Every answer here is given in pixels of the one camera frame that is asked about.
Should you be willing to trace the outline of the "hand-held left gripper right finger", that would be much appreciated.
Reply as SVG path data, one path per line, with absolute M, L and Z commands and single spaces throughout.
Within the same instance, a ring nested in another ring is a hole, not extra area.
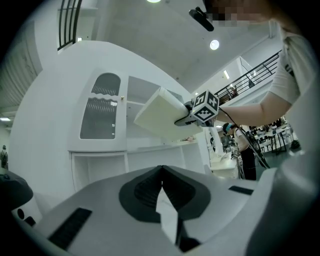
M 164 191 L 177 207 L 179 245 L 164 256 L 247 256 L 271 194 L 276 169 L 259 181 L 162 166 Z

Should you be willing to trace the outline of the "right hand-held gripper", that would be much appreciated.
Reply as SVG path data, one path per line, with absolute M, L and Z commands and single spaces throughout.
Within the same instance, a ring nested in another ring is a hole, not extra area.
M 164 87 L 159 89 L 159 96 L 164 99 L 166 106 L 177 111 L 178 117 L 182 117 L 174 122 L 176 126 L 197 125 L 209 128 L 214 126 L 214 120 L 219 113 L 220 100 L 209 89 L 185 104 L 180 94 Z

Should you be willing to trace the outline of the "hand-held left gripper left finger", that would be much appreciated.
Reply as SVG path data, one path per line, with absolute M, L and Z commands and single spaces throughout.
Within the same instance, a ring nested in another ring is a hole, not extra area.
M 91 214 L 69 245 L 75 256 L 177 256 L 160 223 L 138 221 L 119 201 L 121 187 L 150 171 L 144 168 L 87 185 L 54 207 L 41 219 L 41 234 L 49 238 L 78 208 Z

